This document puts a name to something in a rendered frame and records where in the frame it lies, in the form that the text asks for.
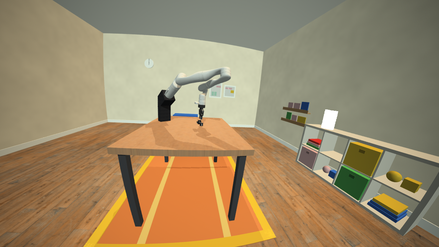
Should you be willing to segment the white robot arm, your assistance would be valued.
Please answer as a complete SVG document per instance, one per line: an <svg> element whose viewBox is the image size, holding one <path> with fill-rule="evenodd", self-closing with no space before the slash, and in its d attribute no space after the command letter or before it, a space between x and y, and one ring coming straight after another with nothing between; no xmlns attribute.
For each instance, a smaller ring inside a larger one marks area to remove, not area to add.
<svg viewBox="0 0 439 247"><path fill-rule="evenodd" d="M211 79L212 77L219 74L221 75L220 78ZM166 90L166 93L164 95L167 98L172 98L182 85L196 82L204 82L208 80L206 83L202 83L199 85L198 89L199 91L203 91L203 93L199 94L199 102L194 102L195 104L205 105L207 90L215 85L218 85L219 83L224 83L230 80L231 77L231 70L229 67L221 67L207 71L200 71L188 77L184 73L179 73L174 79L173 83L171 83L171 86L169 86L169 88Z"/></svg>

